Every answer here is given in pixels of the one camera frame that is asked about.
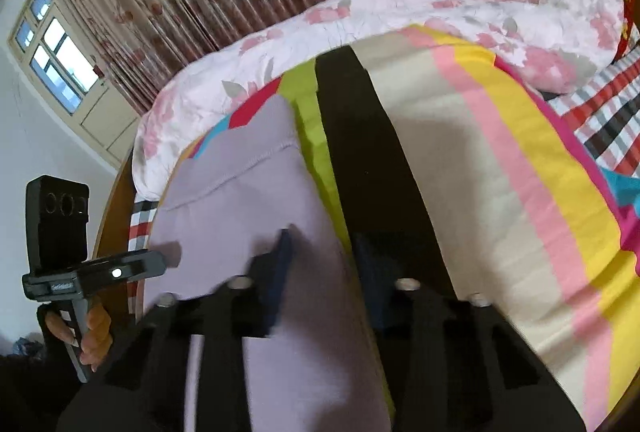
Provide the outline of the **person's left hand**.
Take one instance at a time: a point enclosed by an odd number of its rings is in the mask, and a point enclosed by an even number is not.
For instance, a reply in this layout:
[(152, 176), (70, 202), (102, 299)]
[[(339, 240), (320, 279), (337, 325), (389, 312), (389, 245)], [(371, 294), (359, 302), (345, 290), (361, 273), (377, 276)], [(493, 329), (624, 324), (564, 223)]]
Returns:
[[(74, 336), (60, 314), (47, 311), (44, 322), (51, 334), (64, 343), (73, 344)], [(113, 344), (110, 334), (111, 316), (105, 311), (101, 301), (93, 298), (86, 315), (87, 331), (80, 342), (79, 361), (96, 372), (105, 360)]]

